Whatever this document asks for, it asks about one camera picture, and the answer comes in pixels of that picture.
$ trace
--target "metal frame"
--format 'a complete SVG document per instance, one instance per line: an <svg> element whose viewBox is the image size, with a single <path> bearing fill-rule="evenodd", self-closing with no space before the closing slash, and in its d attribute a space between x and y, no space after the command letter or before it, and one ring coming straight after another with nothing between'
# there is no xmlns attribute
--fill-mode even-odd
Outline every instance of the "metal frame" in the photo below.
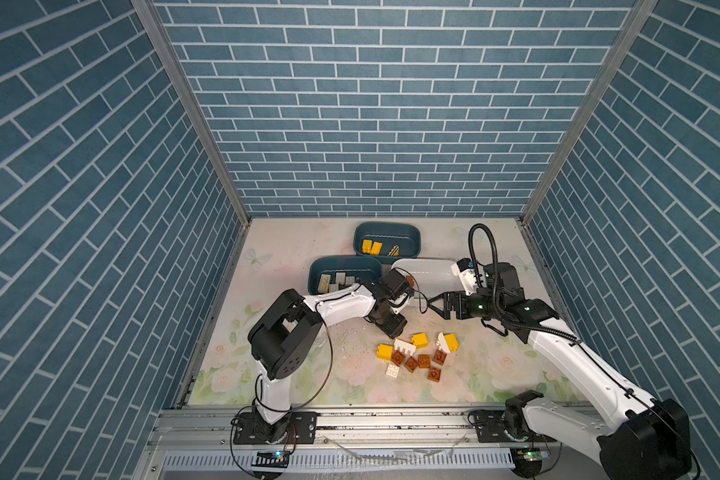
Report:
<svg viewBox="0 0 720 480"><path fill-rule="evenodd" d="M202 147L208 154L208 159L216 175L219 177L227 197L230 198L230 202L232 202L232 206L235 208L235 212L237 212L237 215L240 217L242 224L248 226L251 217L237 192L237 188L235 188L232 182L232 176L224 162L224 157L219 150L219 145L216 143L216 140L213 139L206 116L202 113L200 103L198 103L197 97L194 92L192 92L190 81L187 79L181 67L179 57L173 49L172 43L168 38L168 32L160 20L160 15L155 9L153 0L132 0L132 3L134 4L136 14L139 16L139 20L141 20L141 24L144 26L147 37L149 37L157 56L163 63L166 74L168 74L168 79L176 90L176 94L179 95L179 100L184 106L187 117L190 119L190 122L192 122L192 126L195 129L197 137L200 139Z"/></svg>
<svg viewBox="0 0 720 480"><path fill-rule="evenodd" d="M195 351L192 354L190 362L187 364L184 377L181 380L180 388L176 391L176 397L173 399L173 405L175 405L176 408L183 408L186 405L186 397L190 394L192 384L200 371L200 364L202 363L203 357L206 355L206 349L208 348L208 343L211 340L213 328L216 326L216 321L219 319L219 313L221 312L221 307L224 304L226 292L229 289L230 282L232 281L232 275L235 273L235 268L240 260L242 248L246 243L249 230L250 225L243 225L240 228L240 232L237 234L235 249L232 251L230 258L227 261L222 281L219 284L219 288L216 289L216 295L213 297L213 302L211 303L211 308L208 311L208 316L206 317L206 321L203 323L202 331L197 339Z"/></svg>
<svg viewBox="0 0 720 480"><path fill-rule="evenodd" d="M144 454L139 460L134 479L153 480L160 477L163 460L169 452L229 450L230 422L243 406L223 408L183 408L162 410ZM318 424L314 445L299 446L299 451L325 451L337 448L452 448L460 451L486 447L523 448L529 442L480 443L467 415L476 408L504 410L504 404L470 403L444 405L396 406L324 406L304 408L317 412ZM570 403L572 411L600 416L592 405ZM558 446L558 442L549 442ZM245 452L257 446L234 446Z"/></svg>
<svg viewBox="0 0 720 480"><path fill-rule="evenodd" d="M630 51L630 48L632 48L632 44L635 42L635 39L637 39L637 35L648 20L657 1L658 0L635 0L635 5L626 16L614 45L605 56L603 64L600 66L600 70L592 81L589 91L586 92L584 101L581 102L581 106L576 110L573 120L571 120L568 129L563 134L556 151L547 165L547 169L541 175L541 178L539 178L539 184L536 190L534 190L528 203L523 207L523 211L520 213L520 220L522 220L523 224L528 225L534 215L536 215L542 200L544 200L544 196L547 194L547 191L549 191L549 188L552 187L554 179L568 160L568 155L570 155L579 137L581 137L582 132L584 132L586 124L589 123L598 103L603 95L605 95L608 85L610 85L610 82L616 76L616 72L618 72L626 54Z"/></svg>
<svg viewBox="0 0 720 480"><path fill-rule="evenodd" d="M518 229L520 230L520 235L523 236L523 240L525 240L528 252L530 252L530 258L534 261L534 265L536 265L536 271L539 274L539 278L541 278L541 283L544 284L544 288L547 290L547 295L550 296L552 307L561 315L561 318L565 320L568 327L576 333L576 336L581 337L581 332L576 326L573 316L570 314L568 305L566 305L565 300L563 300L563 296L560 294L560 289L554 281L552 272L547 266L547 262L544 260L544 256L541 254L541 251L536 246L536 240L534 239L533 232L530 230L530 226L524 225L518 220Z"/></svg>

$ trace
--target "vent grille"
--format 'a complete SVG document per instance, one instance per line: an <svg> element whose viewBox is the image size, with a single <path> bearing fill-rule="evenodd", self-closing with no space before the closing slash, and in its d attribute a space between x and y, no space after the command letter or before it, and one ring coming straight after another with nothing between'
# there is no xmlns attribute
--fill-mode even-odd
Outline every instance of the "vent grille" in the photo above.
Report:
<svg viewBox="0 0 720 480"><path fill-rule="evenodd" d="M257 450L237 452L240 465L250 468L251 459ZM290 458L289 473L367 472L369 470L390 470L408 468L420 470L514 468L508 448L469 448L427 454L426 451L404 449L361 448L352 451L355 456L344 452L325 450L301 450ZM172 451L165 456L163 471L231 471L237 470L229 452Z"/></svg>

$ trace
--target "white lego brick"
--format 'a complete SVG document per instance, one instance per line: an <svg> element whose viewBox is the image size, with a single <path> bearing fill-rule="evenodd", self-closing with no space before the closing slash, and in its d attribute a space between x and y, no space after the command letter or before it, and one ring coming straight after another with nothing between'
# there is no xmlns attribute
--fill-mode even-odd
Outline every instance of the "white lego brick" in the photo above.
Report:
<svg viewBox="0 0 720 480"><path fill-rule="evenodd" d="M448 342L445 341L444 333L438 333L438 340L435 342L435 345L437 345L438 349L442 350L443 352L451 353L451 349L448 348Z"/></svg>
<svg viewBox="0 0 720 480"><path fill-rule="evenodd" d="M413 343L404 342L400 339L394 339L394 349L400 350L406 356L412 356L416 352L416 345Z"/></svg>
<svg viewBox="0 0 720 480"><path fill-rule="evenodd" d="M391 363L389 365L387 365L387 375L389 375L393 379L396 379L396 378L398 378L398 373L400 373L399 366L393 365Z"/></svg>
<svg viewBox="0 0 720 480"><path fill-rule="evenodd" d="M328 293L328 284L331 283L331 276L328 274L320 275L320 283L317 285L317 293Z"/></svg>

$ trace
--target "floral tablecloth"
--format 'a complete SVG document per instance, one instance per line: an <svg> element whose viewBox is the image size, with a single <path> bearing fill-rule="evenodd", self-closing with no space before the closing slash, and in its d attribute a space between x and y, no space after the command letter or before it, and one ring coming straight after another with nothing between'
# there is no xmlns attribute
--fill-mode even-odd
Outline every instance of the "floral tablecloth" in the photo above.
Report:
<svg viewBox="0 0 720 480"><path fill-rule="evenodd" d="M476 219L395 219L415 225L422 234L421 258L468 256L467 232ZM512 219L483 219L496 238L499 261L518 269L528 298L549 302L544 285ZM202 361L190 404L242 405L253 398L255 362L248 331L278 295L289 288L307 294L309 267L320 256L354 254L352 238L359 219L256 219L251 225L229 293ZM478 232L478 258L490 259L488 239ZM434 354L439 332L455 333L460 347L448 355L442 380L427 380L426 370L401 368L397 379L385 375L388 362L376 358L380 343L391 344L377 327L362 318L330 327L334 365L326 388L313 405L427 404L502 402L526 389L536 389L557 401L577 402L582 394L560 371L516 336L501 337L477 319L442 320L434 312L421 314L414 301L403 310L408 324L401 336L410 341L425 332ZM323 330L307 359L293 375L291 401L307 400L328 370L330 352Z"/></svg>

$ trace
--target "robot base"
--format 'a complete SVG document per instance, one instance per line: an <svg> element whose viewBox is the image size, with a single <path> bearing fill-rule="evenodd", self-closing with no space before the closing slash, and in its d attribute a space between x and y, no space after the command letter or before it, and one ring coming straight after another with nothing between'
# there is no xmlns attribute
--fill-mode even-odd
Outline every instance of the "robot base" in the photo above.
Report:
<svg viewBox="0 0 720 480"><path fill-rule="evenodd" d="M296 427L296 443L311 445L315 443L317 426L316 412L293 412L270 426L263 418L255 418L253 413L241 413L232 442L235 445L275 445L286 440L286 430L290 425Z"/></svg>

